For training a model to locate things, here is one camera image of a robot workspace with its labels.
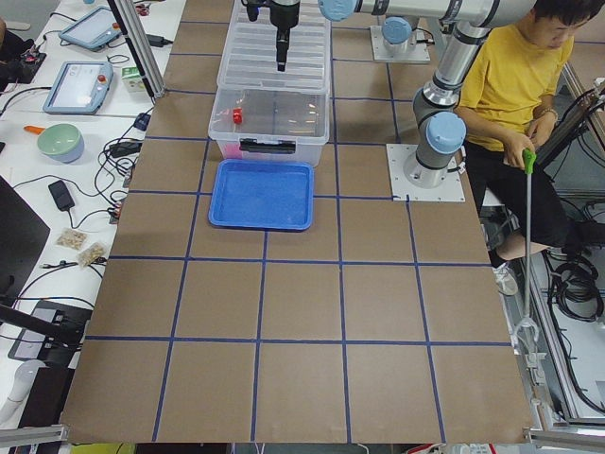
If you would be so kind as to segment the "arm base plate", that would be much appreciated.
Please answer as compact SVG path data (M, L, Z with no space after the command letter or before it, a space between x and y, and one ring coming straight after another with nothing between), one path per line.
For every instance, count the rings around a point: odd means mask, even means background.
M461 175L453 155L442 169L423 167L416 145L387 144L391 196L396 201L465 202Z
M424 33L416 29L401 44L391 44L383 36L381 26L371 26L372 54L375 61L429 64L428 46L423 43Z

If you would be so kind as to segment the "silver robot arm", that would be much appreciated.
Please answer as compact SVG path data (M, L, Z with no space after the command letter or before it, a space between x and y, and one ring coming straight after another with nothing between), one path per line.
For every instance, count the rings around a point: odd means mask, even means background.
M391 60L410 60L417 56L418 16L387 16L381 25L383 46Z
M489 32L511 21L503 1L316 1L334 26L330 42L335 152L405 142L415 151L405 161L407 178L430 186L446 174L466 129L453 112L462 82ZM373 26L450 26L429 46L429 61L378 60L363 49Z

